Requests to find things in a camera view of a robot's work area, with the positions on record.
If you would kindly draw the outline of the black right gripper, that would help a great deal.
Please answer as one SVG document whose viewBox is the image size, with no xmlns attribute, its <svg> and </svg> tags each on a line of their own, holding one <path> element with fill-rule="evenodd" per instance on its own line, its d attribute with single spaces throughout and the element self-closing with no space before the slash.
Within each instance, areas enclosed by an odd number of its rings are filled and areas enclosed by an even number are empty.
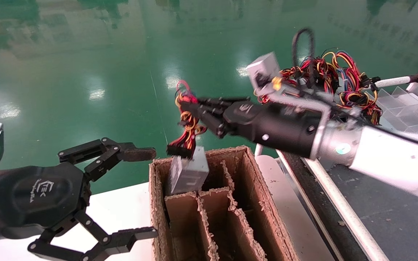
<svg viewBox="0 0 418 261">
<path fill-rule="evenodd" d="M 312 156 L 320 112 L 295 112 L 292 106 L 252 103 L 246 97 L 198 98 L 185 110 L 219 138 L 235 135 L 301 157 Z"/>
</svg>

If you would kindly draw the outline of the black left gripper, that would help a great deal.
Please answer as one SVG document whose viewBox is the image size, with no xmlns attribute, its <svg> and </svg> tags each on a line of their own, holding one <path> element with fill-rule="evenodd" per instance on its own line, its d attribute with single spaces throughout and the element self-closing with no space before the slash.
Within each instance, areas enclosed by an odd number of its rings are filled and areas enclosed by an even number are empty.
<svg viewBox="0 0 418 261">
<path fill-rule="evenodd" d="M 102 138 L 58 152 L 56 166 L 27 166 L 0 170 L 0 238 L 40 238 L 28 251 L 50 261 L 105 261 L 130 252 L 136 241 L 158 236 L 154 227 L 119 230 L 107 234 L 84 211 L 89 205 L 89 181 L 96 182 L 119 162 L 155 159 L 153 147 Z M 84 173 L 74 165 L 94 159 Z M 57 234 L 80 223 L 97 243 L 85 253 L 51 244 Z"/>
</svg>

